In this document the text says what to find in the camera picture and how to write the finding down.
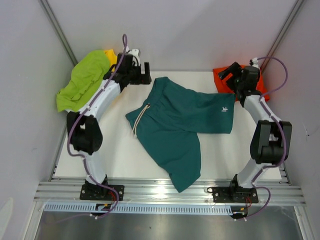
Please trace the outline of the orange shorts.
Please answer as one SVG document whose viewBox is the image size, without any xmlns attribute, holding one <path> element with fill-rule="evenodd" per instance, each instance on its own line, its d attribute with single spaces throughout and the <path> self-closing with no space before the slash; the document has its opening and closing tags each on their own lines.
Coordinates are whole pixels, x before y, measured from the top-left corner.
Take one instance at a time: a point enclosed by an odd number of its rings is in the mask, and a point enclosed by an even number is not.
<svg viewBox="0 0 320 240">
<path fill-rule="evenodd" d="M 214 68 L 213 71 L 213 80 L 215 83 L 215 86 L 217 88 L 217 91 L 219 93 L 228 93 L 228 94 L 235 94 L 232 90 L 230 90 L 227 87 L 226 81 L 232 76 L 231 74 L 229 74 L 225 79 L 221 80 L 218 76 L 218 73 L 220 73 L 221 71 L 225 70 L 227 67 L 222 67 L 222 68 Z M 266 101 L 268 101 L 270 99 L 268 93 L 267 93 L 267 89 L 265 88 L 264 85 L 264 80 L 261 74 L 261 70 L 260 70 L 260 77 L 259 77 L 259 81 L 257 83 L 256 86 L 256 90 L 255 91 L 251 91 L 249 93 L 246 94 L 246 97 L 250 96 L 250 95 L 263 95 L 265 94 L 264 98 Z M 244 105 L 245 103 L 245 99 L 244 100 L 238 100 L 237 95 L 235 94 L 236 100 L 240 102 L 241 105 Z"/>
</svg>

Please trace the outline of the teal shorts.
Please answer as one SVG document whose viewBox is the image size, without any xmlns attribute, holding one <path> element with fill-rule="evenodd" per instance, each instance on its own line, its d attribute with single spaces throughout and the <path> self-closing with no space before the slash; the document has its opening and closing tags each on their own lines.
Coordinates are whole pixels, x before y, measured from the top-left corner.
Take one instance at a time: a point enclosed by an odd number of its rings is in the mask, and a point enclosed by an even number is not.
<svg viewBox="0 0 320 240">
<path fill-rule="evenodd" d="M 198 134 L 230 134 L 235 101 L 232 93 L 196 92 L 158 77 L 142 106 L 125 117 L 134 136 L 181 193 L 201 176 Z"/>
</svg>

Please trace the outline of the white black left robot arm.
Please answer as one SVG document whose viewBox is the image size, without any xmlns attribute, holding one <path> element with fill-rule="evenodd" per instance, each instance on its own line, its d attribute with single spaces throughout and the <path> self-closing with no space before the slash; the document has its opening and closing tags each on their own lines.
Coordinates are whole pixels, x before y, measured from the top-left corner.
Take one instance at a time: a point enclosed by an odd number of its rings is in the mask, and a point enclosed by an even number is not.
<svg viewBox="0 0 320 240">
<path fill-rule="evenodd" d="M 90 192 L 97 200 L 105 199 L 109 193 L 107 174 L 99 154 L 103 143 L 99 121 L 125 87 L 151 83 L 150 64 L 141 63 L 140 54 L 136 48 L 119 53 L 116 63 L 102 75 L 102 82 L 89 101 L 80 110 L 67 113 L 67 152 L 82 159 L 86 183 L 93 185 Z"/>
</svg>

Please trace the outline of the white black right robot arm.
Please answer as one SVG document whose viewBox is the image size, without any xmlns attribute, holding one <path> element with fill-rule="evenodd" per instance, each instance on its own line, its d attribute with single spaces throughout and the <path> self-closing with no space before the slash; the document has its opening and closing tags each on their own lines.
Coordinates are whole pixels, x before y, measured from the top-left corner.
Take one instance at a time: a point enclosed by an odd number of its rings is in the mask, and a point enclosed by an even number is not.
<svg viewBox="0 0 320 240">
<path fill-rule="evenodd" d="M 262 77 L 258 58 L 251 59 L 249 65 L 234 62 L 213 72 L 217 89 L 234 93 L 256 124 L 249 148 L 250 160 L 234 177 L 235 185 L 228 189 L 229 198 L 239 202 L 246 197 L 246 189 L 254 188 L 267 170 L 279 167 L 288 158 L 292 124 L 273 113 L 265 100 L 267 93 L 258 89 Z"/>
</svg>

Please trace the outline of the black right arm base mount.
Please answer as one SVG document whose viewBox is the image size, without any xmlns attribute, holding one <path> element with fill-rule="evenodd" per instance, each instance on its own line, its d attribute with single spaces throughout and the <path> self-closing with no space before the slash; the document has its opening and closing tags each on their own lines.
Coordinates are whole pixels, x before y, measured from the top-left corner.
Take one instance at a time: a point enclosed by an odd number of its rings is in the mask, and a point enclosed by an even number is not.
<svg viewBox="0 0 320 240">
<path fill-rule="evenodd" d="M 236 174 L 229 186 L 210 186 L 206 191 L 212 195 L 214 203 L 253 203 L 259 202 L 257 190 L 254 187 L 242 187 L 238 184 Z"/>
</svg>

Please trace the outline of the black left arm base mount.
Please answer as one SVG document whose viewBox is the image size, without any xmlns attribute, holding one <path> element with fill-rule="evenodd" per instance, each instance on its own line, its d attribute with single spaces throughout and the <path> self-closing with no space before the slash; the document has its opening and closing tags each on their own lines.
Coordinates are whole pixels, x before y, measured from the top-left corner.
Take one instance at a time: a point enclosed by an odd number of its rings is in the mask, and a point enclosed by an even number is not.
<svg viewBox="0 0 320 240">
<path fill-rule="evenodd" d="M 114 184 L 108 186 L 118 193 L 118 197 L 116 196 L 116 193 L 114 191 L 103 188 L 96 184 L 89 183 L 86 180 L 81 187 L 79 199 L 86 201 L 122 201 L 124 198 L 125 186 Z"/>
</svg>

